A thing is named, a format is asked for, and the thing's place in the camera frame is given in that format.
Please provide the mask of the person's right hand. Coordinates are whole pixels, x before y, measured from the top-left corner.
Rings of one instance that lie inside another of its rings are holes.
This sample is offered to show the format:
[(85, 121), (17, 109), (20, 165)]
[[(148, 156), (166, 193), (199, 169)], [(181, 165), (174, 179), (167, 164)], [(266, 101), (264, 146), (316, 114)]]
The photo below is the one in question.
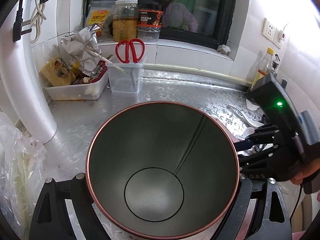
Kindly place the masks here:
[(312, 174), (317, 172), (319, 169), (320, 169), (320, 159), (317, 158), (311, 161), (310, 163), (302, 166), (299, 172), (290, 181), (295, 185), (301, 184), (304, 178), (311, 176)]

